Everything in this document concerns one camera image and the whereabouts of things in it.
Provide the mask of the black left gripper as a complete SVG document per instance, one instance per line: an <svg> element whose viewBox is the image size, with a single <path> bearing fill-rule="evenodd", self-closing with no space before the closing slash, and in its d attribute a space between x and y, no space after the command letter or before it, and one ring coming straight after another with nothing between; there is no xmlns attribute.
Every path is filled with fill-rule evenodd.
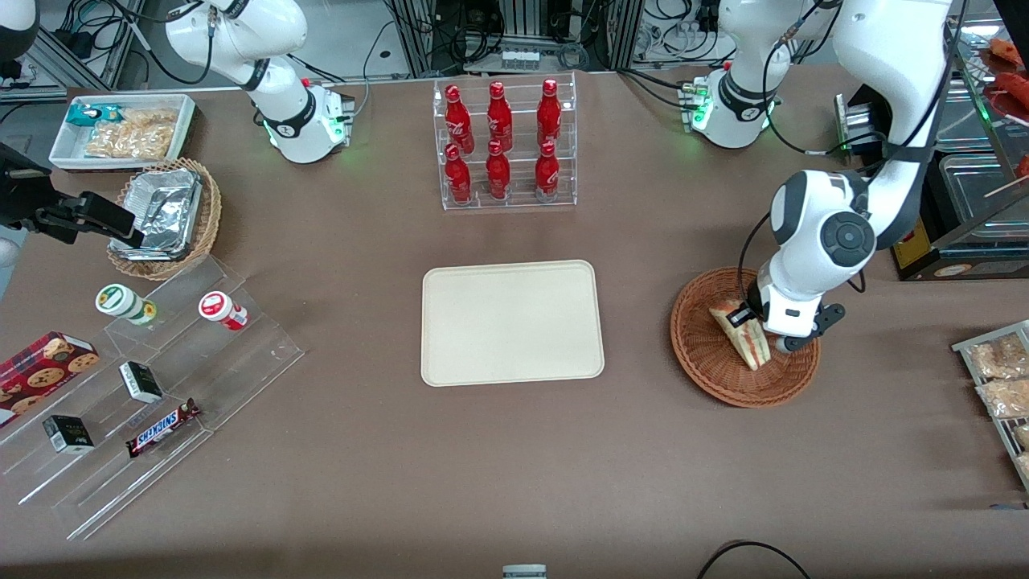
<svg viewBox="0 0 1029 579"><path fill-rule="evenodd" d="M760 319L764 323L769 319L769 279L756 277L749 282L746 290L746 303L728 312L728 325L732 329L745 326L751 320Z"/></svg>

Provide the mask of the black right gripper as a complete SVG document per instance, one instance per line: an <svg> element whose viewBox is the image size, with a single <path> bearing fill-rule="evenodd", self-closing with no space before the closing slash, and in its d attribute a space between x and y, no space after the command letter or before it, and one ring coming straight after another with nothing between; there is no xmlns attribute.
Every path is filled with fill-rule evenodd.
<svg viewBox="0 0 1029 579"><path fill-rule="evenodd" d="M54 188L49 170L14 148L1 146L1 224L11 230L48 236L73 244L78 230L72 224L73 195ZM143 232L133 227L131 211L97 193L80 194L80 218L112 233L113 246L141 247Z"/></svg>

